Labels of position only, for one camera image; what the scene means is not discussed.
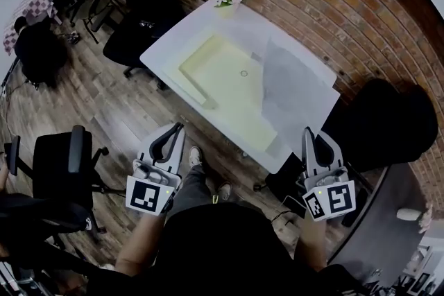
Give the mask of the white A4 paper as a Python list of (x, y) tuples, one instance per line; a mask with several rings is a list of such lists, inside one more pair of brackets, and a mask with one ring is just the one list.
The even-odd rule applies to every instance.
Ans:
[(262, 83), (262, 116), (300, 157), (305, 128), (319, 133), (339, 93), (272, 40), (266, 45)]

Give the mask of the small pink flower bunch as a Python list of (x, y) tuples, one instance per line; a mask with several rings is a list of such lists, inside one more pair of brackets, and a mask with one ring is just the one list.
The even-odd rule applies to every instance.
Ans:
[(432, 223), (432, 215), (433, 215), (433, 204), (431, 202), (428, 202), (426, 204), (426, 212), (423, 213), (419, 219), (419, 227), (420, 231), (419, 234), (424, 234), (430, 227)]

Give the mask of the person's left forearm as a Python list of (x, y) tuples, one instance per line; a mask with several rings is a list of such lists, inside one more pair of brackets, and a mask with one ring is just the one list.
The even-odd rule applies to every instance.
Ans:
[(143, 214), (117, 257), (117, 272), (132, 277), (153, 265), (165, 219), (164, 214)]

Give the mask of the black fabric chair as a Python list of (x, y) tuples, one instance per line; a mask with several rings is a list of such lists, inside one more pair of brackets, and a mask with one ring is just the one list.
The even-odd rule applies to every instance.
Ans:
[(363, 173), (414, 162), (438, 135), (432, 100), (409, 83), (399, 92), (388, 81), (368, 81), (350, 103), (337, 103), (322, 127), (337, 142), (344, 160)]

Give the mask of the person's black shirt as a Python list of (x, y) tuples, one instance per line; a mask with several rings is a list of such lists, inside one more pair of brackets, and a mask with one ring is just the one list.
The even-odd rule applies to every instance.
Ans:
[(343, 267), (319, 272), (290, 256), (271, 222), (234, 203), (170, 217), (152, 267), (131, 279), (136, 296), (364, 296)]

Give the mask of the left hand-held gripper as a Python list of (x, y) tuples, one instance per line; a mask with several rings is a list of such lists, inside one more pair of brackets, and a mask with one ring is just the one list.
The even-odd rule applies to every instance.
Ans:
[[(171, 145), (164, 155), (162, 149), (170, 138)], [(165, 214), (172, 208), (181, 184), (181, 177), (175, 174), (179, 170), (184, 144), (185, 129), (179, 122), (163, 125), (142, 140), (138, 159), (133, 161), (133, 174), (126, 181), (127, 208), (154, 216)], [(147, 163), (169, 163), (170, 169), (164, 171)]]

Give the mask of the person's right shoe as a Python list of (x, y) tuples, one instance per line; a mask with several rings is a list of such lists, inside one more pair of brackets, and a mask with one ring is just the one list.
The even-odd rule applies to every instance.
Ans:
[(229, 182), (224, 182), (218, 188), (217, 197), (219, 202), (227, 202), (232, 193), (232, 185)]

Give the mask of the person's right forearm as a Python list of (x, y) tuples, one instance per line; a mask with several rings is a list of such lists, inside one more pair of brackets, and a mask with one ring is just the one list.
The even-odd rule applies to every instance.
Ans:
[(300, 222), (300, 234), (294, 259), (304, 262), (315, 271), (327, 267), (326, 221), (314, 221), (306, 215)]

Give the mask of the grey desk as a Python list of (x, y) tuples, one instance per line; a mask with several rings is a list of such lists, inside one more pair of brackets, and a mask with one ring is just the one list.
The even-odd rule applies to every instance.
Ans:
[(424, 213), (426, 200), (410, 165), (394, 164), (384, 169), (350, 233), (328, 263), (342, 265), (362, 283), (379, 270), (379, 285), (393, 285), (422, 239), (418, 221), (397, 217), (403, 208)]

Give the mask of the black box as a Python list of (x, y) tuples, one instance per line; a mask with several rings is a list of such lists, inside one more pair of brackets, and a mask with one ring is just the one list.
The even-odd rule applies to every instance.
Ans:
[(304, 166), (300, 159), (291, 153), (276, 174), (269, 174), (266, 187), (289, 210), (301, 218), (305, 217), (306, 205), (302, 196), (306, 193), (300, 174)]

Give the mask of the checkered tablecloth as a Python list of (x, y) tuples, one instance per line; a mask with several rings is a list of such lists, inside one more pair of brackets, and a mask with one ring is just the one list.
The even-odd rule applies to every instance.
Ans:
[(44, 16), (57, 18), (58, 10), (52, 0), (23, 0), (12, 13), (10, 19), (3, 28), (3, 48), (10, 56), (18, 39), (14, 29), (18, 17), (25, 17), (28, 21), (42, 20)]

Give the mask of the person's shoe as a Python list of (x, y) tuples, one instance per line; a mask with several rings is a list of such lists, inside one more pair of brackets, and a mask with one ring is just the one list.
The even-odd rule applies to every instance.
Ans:
[(203, 155), (198, 146), (193, 146), (189, 150), (189, 167), (200, 166), (203, 163)]
[(232, 193), (232, 185), (229, 182), (224, 182), (218, 188), (217, 197), (219, 202), (227, 202)]

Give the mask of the white cup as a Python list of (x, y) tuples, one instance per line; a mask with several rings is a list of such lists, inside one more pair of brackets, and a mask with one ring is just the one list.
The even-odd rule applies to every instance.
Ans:
[(422, 215), (421, 211), (416, 209), (401, 208), (398, 209), (396, 217), (405, 221), (416, 221)]

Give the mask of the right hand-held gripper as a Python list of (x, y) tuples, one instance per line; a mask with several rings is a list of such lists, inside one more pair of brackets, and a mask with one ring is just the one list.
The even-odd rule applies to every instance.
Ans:
[(341, 148), (331, 136), (319, 132), (317, 137), (309, 127), (302, 136), (302, 158), (306, 175), (327, 175), (307, 188), (302, 197), (314, 221), (327, 220), (347, 214), (356, 209), (355, 182), (349, 180), (343, 167)]

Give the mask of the person's left shoe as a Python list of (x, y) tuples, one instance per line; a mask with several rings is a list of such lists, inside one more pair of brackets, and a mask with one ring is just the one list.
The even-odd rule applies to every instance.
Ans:
[(198, 146), (193, 146), (189, 150), (189, 167), (200, 166), (203, 163), (203, 155)]

